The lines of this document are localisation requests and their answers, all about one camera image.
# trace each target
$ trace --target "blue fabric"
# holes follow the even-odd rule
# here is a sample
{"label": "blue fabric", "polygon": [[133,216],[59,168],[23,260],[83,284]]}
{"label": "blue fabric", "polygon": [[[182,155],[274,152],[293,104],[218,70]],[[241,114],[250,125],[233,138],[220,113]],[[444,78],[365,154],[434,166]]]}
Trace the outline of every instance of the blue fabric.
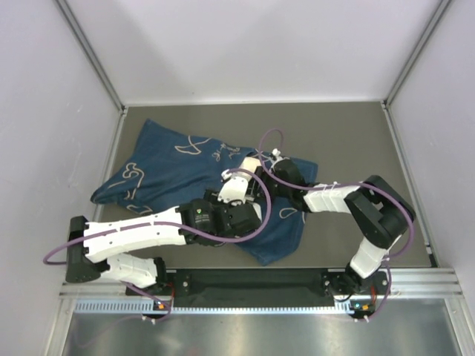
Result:
{"label": "blue fabric", "polygon": [[[164,211],[202,198],[207,188],[219,191],[221,172],[239,167],[246,156],[257,156],[257,151],[208,137],[185,136],[148,119],[130,159],[94,192],[91,201],[116,203],[142,215]],[[314,182],[317,165],[293,160],[305,180]],[[263,215],[265,205],[261,203]],[[256,238],[237,245],[267,265],[297,249],[304,220],[304,214],[288,200],[276,198],[268,226]]]}

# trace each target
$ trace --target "wall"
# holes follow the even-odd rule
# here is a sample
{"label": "wall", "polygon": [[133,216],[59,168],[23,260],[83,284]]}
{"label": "wall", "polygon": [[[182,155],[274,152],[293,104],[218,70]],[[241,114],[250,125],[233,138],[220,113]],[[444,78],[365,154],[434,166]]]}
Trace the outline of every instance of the wall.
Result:
{"label": "wall", "polygon": [[68,0],[129,105],[383,99],[437,0]]}
{"label": "wall", "polygon": [[0,355],[40,355],[65,273],[42,258],[91,217],[119,114],[53,1],[0,13]]}
{"label": "wall", "polygon": [[475,315],[475,2],[457,0],[393,104],[440,257]]}

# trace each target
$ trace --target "metal frame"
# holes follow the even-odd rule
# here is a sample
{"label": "metal frame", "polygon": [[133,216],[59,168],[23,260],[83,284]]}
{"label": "metal frame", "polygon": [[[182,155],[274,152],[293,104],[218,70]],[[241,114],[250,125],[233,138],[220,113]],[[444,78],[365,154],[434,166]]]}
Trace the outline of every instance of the metal frame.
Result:
{"label": "metal frame", "polygon": [[[77,21],[67,0],[53,0],[58,6],[61,14],[64,16],[68,26],[75,35],[79,45],[84,50],[99,80],[107,90],[111,100],[122,111],[122,115],[117,123],[117,129],[114,140],[111,144],[107,165],[105,166],[104,180],[109,178],[114,164],[114,157],[117,153],[120,136],[122,133],[123,122],[127,114],[127,108],[120,100],[114,86],[111,84],[107,74],[104,71],[100,60],[97,58],[91,44],[89,43],[84,31]],[[419,38],[411,55],[407,59],[397,80],[392,86],[386,100],[381,102],[382,109],[386,115],[399,161],[404,172],[411,198],[415,204],[416,212],[419,215],[422,232],[424,234],[427,252],[432,254],[435,249],[430,240],[430,229],[425,219],[425,212],[420,203],[419,194],[414,184],[410,166],[407,162],[407,155],[404,152],[399,132],[393,120],[390,105],[393,103],[405,80],[410,75],[417,59],[425,49],[430,37],[433,35],[437,25],[450,7],[452,0],[441,0],[435,9],[430,21]],[[94,212],[94,219],[98,220],[102,213],[102,207],[99,205]],[[426,299],[437,298],[444,299],[453,331],[459,343],[464,356],[475,355],[475,326],[471,318],[468,306],[463,297],[462,290],[456,278],[455,271],[452,268],[393,268],[393,286],[390,299]],[[64,284],[59,295],[59,308],[56,320],[51,330],[50,338],[47,342],[44,355],[61,355],[65,346],[68,329],[71,323],[72,315],[77,312],[88,312],[88,308],[95,309],[94,312],[105,312],[104,305],[113,305],[115,308],[123,308],[150,312],[151,302],[141,297],[127,297],[125,299],[125,287],[119,283],[89,283],[86,285]],[[342,307],[326,307],[327,309],[175,309],[179,314],[266,314],[266,313],[285,313],[285,314],[338,314],[346,312]]]}

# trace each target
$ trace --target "reflective metal surface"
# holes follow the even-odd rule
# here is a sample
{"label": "reflective metal surface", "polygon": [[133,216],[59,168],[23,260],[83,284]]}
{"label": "reflective metal surface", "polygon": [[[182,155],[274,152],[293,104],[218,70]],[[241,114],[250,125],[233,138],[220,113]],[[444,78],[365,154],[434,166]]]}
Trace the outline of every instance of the reflective metal surface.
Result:
{"label": "reflective metal surface", "polygon": [[390,300],[372,322],[336,315],[177,315],[156,326],[120,315],[75,314],[63,355],[460,355],[443,300]]}

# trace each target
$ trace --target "gray table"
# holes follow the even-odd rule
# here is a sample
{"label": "gray table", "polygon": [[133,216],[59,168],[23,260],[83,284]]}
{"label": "gray table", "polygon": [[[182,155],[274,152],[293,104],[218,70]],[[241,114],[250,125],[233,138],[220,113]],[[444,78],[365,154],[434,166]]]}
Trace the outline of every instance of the gray table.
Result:
{"label": "gray table", "polygon": [[[318,181],[355,182],[371,174],[384,177],[410,200],[396,149],[378,102],[200,105],[130,108],[123,126],[114,171],[131,155],[144,121],[153,119],[183,134],[212,136],[230,145],[256,147],[269,128],[284,130],[283,153],[318,163]],[[276,145],[269,141],[266,149]],[[102,221],[135,217],[118,206],[106,206]],[[401,248],[405,237],[395,246]],[[307,217],[301,244],[292,255],[269,267],[342,267],[355,254],[361,233],[350,215],[313,214]],[[237,246],[165,246],[134,252],[161,256],[169,268],[258,267]],[[392,266],[429,266],[419,226],[412,249]]]}

